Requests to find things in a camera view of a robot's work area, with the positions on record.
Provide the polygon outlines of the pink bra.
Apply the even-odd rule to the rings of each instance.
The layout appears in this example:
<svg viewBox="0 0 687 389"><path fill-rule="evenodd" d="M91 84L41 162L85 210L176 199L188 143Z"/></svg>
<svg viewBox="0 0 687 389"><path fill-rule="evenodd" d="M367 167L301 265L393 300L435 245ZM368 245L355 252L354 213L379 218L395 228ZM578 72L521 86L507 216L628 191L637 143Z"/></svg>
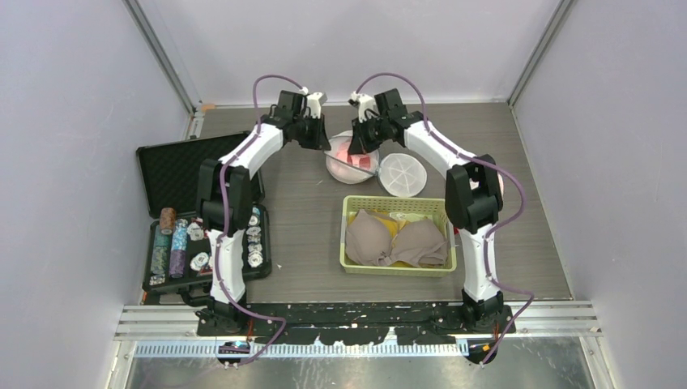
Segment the pink bra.
<svg viewBox="0 0 687 389"><path fill-rule="evenodd" d="M378 156L376 154L351 155L348 152L348 146L344 144L342 144L342 148L335 153L335 159L339 162L343 162L346 166L365 171L374 170L375 166L378 164Z"/></svg>

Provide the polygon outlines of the white grey-zipper laundry bag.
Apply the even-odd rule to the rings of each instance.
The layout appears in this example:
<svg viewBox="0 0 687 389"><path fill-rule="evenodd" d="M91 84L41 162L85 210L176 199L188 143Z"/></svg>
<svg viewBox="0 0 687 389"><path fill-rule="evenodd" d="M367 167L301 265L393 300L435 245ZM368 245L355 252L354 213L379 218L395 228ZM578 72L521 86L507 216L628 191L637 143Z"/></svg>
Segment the white grey-zipper laundry bag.
<svg viewBox="0 0 687 389"><path fill-rule="evenodd" d="M386 156L378 151L368 153L378 156L378 164L372 171L352 168L336 160L335 153L342 148L342 144L349 147L351 138L350 130L334 135L329 139L330 151L324 152L326 169L336 181L356 185L375 178L389 195L400 198L415 197L425 188L428 180L425 167L406 153L392 152Z"/></svg>

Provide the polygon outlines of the white pink-zipper laundry bag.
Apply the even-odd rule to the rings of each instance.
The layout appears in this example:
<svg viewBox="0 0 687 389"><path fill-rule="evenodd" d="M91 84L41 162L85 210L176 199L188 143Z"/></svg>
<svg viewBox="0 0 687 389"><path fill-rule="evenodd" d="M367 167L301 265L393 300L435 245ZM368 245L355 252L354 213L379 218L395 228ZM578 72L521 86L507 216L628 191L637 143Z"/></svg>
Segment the white pink-zipper laundry bag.
<svg viewBox="0 0 687 389"><path fill-rule="evenodd" d="M498 181L499 181L499 188L500 188L501 198L503 198L503 196L504 196L504 190L505 190L504 179L503 179L503 176L502 176L500 173L497 173L497 178L498 178Z"/></svg>

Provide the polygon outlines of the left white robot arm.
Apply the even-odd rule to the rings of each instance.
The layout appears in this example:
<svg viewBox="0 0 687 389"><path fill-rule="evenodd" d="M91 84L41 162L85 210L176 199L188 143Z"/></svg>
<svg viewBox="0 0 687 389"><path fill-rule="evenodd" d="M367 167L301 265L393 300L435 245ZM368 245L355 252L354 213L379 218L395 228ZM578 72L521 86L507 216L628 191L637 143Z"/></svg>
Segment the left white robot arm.
<svg viewBox="0 0 687 389"><path fill-rule="evenodd" d="M249 322L243 276L243 240L253 215L252 179L286 143L328 151L323 92L282 91L267 113L259 113L253 130L218 160L205 160L198 173L197 213L211 245L212 286L201 319L214 320L231 336Z"/></svg>

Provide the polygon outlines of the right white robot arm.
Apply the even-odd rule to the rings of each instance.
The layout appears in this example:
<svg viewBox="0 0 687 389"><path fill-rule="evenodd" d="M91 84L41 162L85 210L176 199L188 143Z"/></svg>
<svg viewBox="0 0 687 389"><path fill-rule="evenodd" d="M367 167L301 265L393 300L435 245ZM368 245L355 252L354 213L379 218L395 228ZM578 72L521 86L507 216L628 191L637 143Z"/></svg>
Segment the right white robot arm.
<svg viewBox="0 0 687 389"><path fill-rule="evenodd" d="M397 89L370 96L353 92L352 154L378 149L392 140L429 162L445 179L445 213L463 248L465 281L459 317L465 328L483 332L504 311L497 285L491 229L503 208L501 180L490 155L467 152L441 134L424 109L412 112Z"/></svg>

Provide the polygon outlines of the green plastic basket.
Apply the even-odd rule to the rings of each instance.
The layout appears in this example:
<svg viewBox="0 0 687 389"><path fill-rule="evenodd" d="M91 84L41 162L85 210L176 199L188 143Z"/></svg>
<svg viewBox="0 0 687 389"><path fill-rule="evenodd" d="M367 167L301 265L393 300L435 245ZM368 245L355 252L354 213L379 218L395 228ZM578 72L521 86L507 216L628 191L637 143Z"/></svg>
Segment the green plastic basket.
<svg viewBox="0 0 687 389"><path fill-rule="evenodd" d="M349 195L339 262L347 273L443 277L457 267L443 199Z"/></svg>

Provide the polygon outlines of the brown poker chip stack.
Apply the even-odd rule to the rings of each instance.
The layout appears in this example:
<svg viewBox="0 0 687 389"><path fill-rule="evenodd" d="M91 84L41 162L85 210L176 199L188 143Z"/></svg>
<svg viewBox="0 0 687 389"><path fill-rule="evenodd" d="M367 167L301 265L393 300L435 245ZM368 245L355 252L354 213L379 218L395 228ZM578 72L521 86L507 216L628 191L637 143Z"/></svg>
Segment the brown poker chip stack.
<svg viewBox="0 0 687 389"><path fill-rule="evenodd" d="M160 210L159 228L163 235L171 235L175 229L177 218L176 210L172 207L163 207Z"/></svg>

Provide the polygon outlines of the purple poker chip stack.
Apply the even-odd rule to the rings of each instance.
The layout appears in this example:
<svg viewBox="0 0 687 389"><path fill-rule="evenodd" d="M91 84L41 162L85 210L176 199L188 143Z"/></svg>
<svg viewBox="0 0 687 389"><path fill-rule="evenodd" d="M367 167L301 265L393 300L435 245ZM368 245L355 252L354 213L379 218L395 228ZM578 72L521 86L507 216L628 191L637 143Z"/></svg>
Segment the purple poker chip stack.
<svg viewBox="0 0 687 389"><path fill-rule="evenodd" d="M172 279L185 275L188 226L189 222L186 219L175 221L169 256L169 277Z"/></svg>

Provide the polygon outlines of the black poker chip case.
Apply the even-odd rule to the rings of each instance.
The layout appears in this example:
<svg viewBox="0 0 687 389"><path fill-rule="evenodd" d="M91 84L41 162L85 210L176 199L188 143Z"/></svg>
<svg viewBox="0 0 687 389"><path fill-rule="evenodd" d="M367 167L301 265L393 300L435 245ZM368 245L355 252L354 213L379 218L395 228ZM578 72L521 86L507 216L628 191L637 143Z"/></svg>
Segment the black poker chip case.
<svg viewBox="0 0 687 389"><path fill-rule="evenodd" d="M148 213L153 218L147 244L147 258L142 289L144 303L159 305L164 295L187 294L193 299L209 295L212 284L211 270L195 271L190 267L193 257L209 254L211 245L207 238L188 241L186 246L185 275L171 278L167 272L157 275L151 269L159 217L163 208L171 207L179 219L192 221L197 203L198 171L206 159L217 160L237 147L248 136L247 131L214 138L192 139L176 143L140 147L139 159Z"/></svg>

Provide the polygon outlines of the teal poker chip stack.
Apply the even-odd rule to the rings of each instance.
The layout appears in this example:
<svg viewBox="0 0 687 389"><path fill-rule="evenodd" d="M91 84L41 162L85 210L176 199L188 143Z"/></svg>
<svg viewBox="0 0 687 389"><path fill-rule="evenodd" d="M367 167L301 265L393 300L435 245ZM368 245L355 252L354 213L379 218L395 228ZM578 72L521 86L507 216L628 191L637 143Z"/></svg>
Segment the teal poker chip stack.
<svg viewBox="0 0 687 389"><path fill-rule="evenodd" d="M150 263L150 271L154 276L166 274L167 269L169 268L170 247L170 235L162 233L160 227L157 226L152 241Z"/></svg>

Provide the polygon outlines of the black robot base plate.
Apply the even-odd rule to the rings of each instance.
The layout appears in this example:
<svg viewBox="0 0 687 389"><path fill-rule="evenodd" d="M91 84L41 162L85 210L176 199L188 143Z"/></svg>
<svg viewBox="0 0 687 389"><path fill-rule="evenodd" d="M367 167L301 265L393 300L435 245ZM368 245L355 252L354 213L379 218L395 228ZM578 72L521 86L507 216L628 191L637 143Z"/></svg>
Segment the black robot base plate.
<svg viewBox="0 0 687 389"><path fill-rule="evenodd" d="M221 318L208 308L196 310L199 336L239 336L258 344L379 345L395 336L401 345L451 344L457 335L495 340L496 334L513 333L508 322L512 310L473 324L463 315L461 302L348 302L258 303L250 318L239 312Z"/></svg>

